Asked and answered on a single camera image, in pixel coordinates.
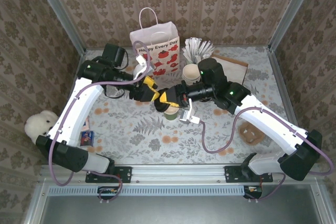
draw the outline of stuffed teddy bear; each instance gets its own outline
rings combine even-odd
[[[46,136],[58,120],[58,116],[51,111],[43,110],[32,115],[25,124],[25,132],[35,144],[39,135]]]

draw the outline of purple cable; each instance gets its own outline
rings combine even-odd
[[[251,199],[255,199],[256,201],[264,200],[264,199],[267,199],[267,198],[271,197],[280,188],[280,186],[285,182],[285,179],[286,179],[286,174],[284,174],[284,173],[274,173],[274,174],[282,174],[284,177],[282,178],[282,180],[280,181],[280,183],[277,185],[277,187],[274,188],[274,190],[272,192],[270,192],[268,195],[263,196],[263,197],[261,197],[259,199],[256,199],[252,195],[247,194],[247,193],[245,193],[245,195],[247,195]]]
[[[111,178],[115,178],[115,179],[117,179],[117,180],[119,181],[119,183],[120,183],[119,190],[118,190],[117,193],[113,196],[113,198],[109,199],[108,201],[113,201],[113,200],[115,200],[115,199],[119,196],[119,194],[121,193],[121,190],[122,190],[122,180],[121,180],[121,178],[119,178],[119,177],[117,177],[117,176],[115,176],[115,175],[111,175],[111,174],[103,174],[103,173],[96,173],[96,172],[90,172],[90,173],[95,174],[95,175],[98,175],[98,176],[102,176],[102,177],[111,177]],[[102,193],[103,191],[106,191],[106,190],[108,190],[108,188],[101,188],[100,191],[99,191],[98,198],[99,198],[100,200],[102,200],[102,201],[107,201],[107,200],[104,200],[104,199],[101,198],[101,193]]]
[[[227,144],[223,147],[223,148],[220,148],[216,151],[210,151],[206,148],[205,146],[205,140],[204,140],[204,136],[205,136],[205,123],[203,121],[200,121],[201,124],[203,124],[203,130],[202,130],[202,146],[203,146],[203,149],[210,153],[210,154],[215,154],[215,153],[218,153],[218,152],[221,152],[223,150],[225,150],[229,145],[230,143],[232,142],[233,140],[233,137],[235,135],[235,128],[236,128],[236,122],[239,118],[239,116],[241,114],[243,114],[244,112],[246,111],[249,111],[249,110],[258,110],[258,111],[262,111],[261,113],[266,113],[270,116],[272,116],[274,119],[276,119],[279,123],[281,123],[283,126],[285,126],[290,132],[292,132],[293,134],[295,134],[295,136],[299,137],[301,140],[303,140],[305,143],[307,143],[310,147],[312,147],[316,152],[318,152],[320,155],[322,155],[325,160],[327,160],[327,162],[329,163],[329,166],[330,166],[330,169],[329,171],[327,172],[323,172],[323,173],[319,173],[319,172],[309,172],[310,174],[313,174],[313,175],[319,175],[319,176],[326,176],[326,175],[330,175],[333,173],[334,171],[334,165],[332,164],[332,161],[330,160],[330,158],[320,149],[318,149],[315,145],[313,145],[310,141],[308,141],[305,137],[301,136],[300,134],[298,134],[296,132],[296,130],[294,130],[291,126],[289,126],[288,124],[286,124],[283,120],[281,120],[280,118],[278,118],[276,115],[274,115],[273,113],[269,112],[268,110],[262,110],[262,108],[257,108],[257,107],[249,107],[249,108],[246,108],[246,109],[243,109],[241,111],[239,111],[233,121],[233,125],[232,125],[232,131],[231,131],[231,137],[230,137],[230,140],[227,142]]]
[[[145,70],[144,73],[142,73],[137,79],[132,80],[132,81],[121,81],[121,82],[117,82],[117,81],[101,81],[101,82],[95,82],[95,83],[89,84],[89,85],[85,86],[84,88],[82,88],[82,89],[78,92],[78,94],[74,97],[74,99],[73,99],[72,102],[70,103],[68,109],[66,110],[66,112],[65,112],[65,114],[64,114],[64,117],[63,117],[62,121],[61,121],[60,124],[59,124],[59,127],[58,127],[58,130],[57,130],[57,132],[56,132],[56,135],[55,135],[55,137],[54,137],[54,139],[53,139],[53,141],[52,141],[52,143],[51,143],[51,145],[50,145],[49,156],[48,156],[48,165],[49,165],[50,175],[51,175],[51,177],[53,178],[53,181],[55,182],[56,185],[58,185],[58,186],[66,186],[66,185],[68,185],[68,184],[70,183],[70,181],[71,181],[71,179],[72,179],[72,177],[73,177],[73,172],[71,172],[69,179],[68,179],[65,183],[60,183],[60,182],[57,180],[56,176],[55,176],[54,169],[53,169],[53,159],[52,159],[52,158],[53,158],[53,157],[52,157],[52,156],[53,156],[52,154],[53,154],[53,152],[54,152],[55,144],[56,144],[56,142],[57,142],[57,139],[58,139],[58,137],[59,137],[59,134],[60,134],[60,132],[61,132],[61,129],[62,129],[64,123],[65,123],[65,120],[67,119],[67,117],[68,117],[68,115],[69,115],[69,113],[70,113],[70,110],[71,110],[72,107],[74,106],[75,102],[78,100],[79,96],[80,96],[85,90],[87,90],[87,89],[90,88],[90,87],[93,87],[93,86],[96,86],[96,85],[128,85],[128,84],[133,84],[133,83],[135,83],[135,82],[138,82],[138,81],[140,81],[142,78],[144,78],[144,77],[146,76],[148,70],[149,70],[150,63],[151,63],[151,57],[150,57],[150,53],[149,53],[149,50],[148,50],[147,46],[146,46],[143,42],[141,42],[141,41],[139,41],[139,40],[137,40],[137,41],[135,41],[135,42],[133,43],[133,51],[134,51],[135,55],[138,54],[138,52],[136,51],[136,48],[135,48],[135,45],[136,45],[136,44],[141,44],[141,45],[144,47],[144,49],[145,49],[145,51],[146,51],[146,53],[147,53],[147,55],[148,55],[148,57],[147,57],[147,67],[146,67],[146,70]]]

